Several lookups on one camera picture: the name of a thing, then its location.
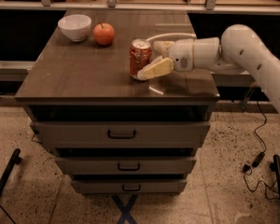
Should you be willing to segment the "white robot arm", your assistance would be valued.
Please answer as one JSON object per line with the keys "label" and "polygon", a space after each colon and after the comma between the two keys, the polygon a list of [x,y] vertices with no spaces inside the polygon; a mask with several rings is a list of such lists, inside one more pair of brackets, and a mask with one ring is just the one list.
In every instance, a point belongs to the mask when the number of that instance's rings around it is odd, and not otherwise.
{"label": "white robot arm", "polygon": [[221,37],[156,41],[160,56],[137,72],[140,80],[166,76],[172,71],[206,69],[218,74],[248,72],[280,115],[280,60],[248,26],[235,24]]}

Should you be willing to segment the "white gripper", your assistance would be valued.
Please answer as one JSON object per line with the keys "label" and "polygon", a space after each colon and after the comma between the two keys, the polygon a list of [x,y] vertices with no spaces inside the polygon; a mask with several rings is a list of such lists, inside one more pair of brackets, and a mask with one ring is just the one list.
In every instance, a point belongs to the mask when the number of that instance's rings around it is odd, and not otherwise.
{"label": "white gripper", "polygon": [[149,80],[170,74],[174,68],[178,72],[188,72],[195,68],[209,69],[220,59],[220,43],[217,37],[204,39],[181,39],[174,41],[154,41],[153,48],[161,56],[138,71],[138,80]]}

